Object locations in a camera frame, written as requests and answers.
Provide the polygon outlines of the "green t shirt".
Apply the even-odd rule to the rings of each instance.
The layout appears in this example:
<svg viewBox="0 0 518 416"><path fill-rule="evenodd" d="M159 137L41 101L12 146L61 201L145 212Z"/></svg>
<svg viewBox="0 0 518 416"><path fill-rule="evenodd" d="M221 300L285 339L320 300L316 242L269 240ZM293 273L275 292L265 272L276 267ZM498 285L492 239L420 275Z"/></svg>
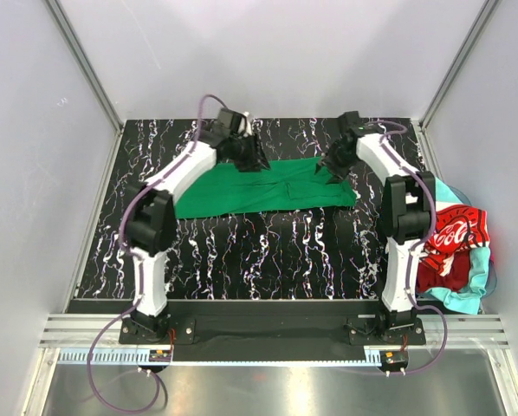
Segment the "green t shirt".
<svg viewBox="0 0 518 416"><path fill-rule="evenodd" d="M219 164L184 192L175 204L176 215L194 219L355 206L356 193L349 182L332 183L327 169L315 171L318 161L275 160L260 172L239 172L232 164Z"/></svg>

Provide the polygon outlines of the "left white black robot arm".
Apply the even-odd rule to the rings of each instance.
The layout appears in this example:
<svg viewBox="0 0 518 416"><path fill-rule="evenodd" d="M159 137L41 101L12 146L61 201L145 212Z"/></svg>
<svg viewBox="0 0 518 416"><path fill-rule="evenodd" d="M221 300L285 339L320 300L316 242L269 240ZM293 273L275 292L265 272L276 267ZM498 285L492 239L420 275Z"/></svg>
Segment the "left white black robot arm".
<svg viewBox="0 0 518 416"><path fill-rule="evenodd" d="M122 332L158 342L171 335L165 291L167 250L177 237L175 204L221 160L239 172L259 172L269 163L247 113L223 107L209 127L172 162L139 185L121 219L119 243L133 260L135 297L122 318Z"/></svg>

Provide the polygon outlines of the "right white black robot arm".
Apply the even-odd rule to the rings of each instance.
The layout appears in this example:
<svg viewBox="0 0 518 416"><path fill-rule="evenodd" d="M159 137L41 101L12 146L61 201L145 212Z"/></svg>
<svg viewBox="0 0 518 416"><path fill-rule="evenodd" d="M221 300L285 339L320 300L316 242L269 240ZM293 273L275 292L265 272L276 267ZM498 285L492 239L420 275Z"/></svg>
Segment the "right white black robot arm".
<svg viewBox="0 0 518 416"><path fill-rule="evenodd" d="M385 286L373 322L350 329L365 338L401 342L416 330L415 284L421 251L436 227L436 179L390 145L389 137L407 128L390 121L386 125L394 129L384 129L380 121L364 122L357 111L343 113L338 118L340 138L323 153L315 171L327 170L327 182L339 184L363 162L384 186L379 219L388 248Z"/></svg>

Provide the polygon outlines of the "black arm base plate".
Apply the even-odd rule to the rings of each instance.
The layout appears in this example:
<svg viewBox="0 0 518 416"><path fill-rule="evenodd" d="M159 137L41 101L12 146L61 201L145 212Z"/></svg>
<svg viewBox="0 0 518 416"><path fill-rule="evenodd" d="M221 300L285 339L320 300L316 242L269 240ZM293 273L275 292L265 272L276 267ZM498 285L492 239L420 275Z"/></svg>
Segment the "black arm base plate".
<svg viewBox="0 0 518 416"><path fill-rule="evenodd" d="M150 342L120 330L120 343L166 345L194 351L328 351L342 354L350 348L381 346L401 348L426 343L423 323L417 317L415 331L401 342L365 338L350 327L372 323L379 301L189 301L167 304L172 334Z"/></svg>

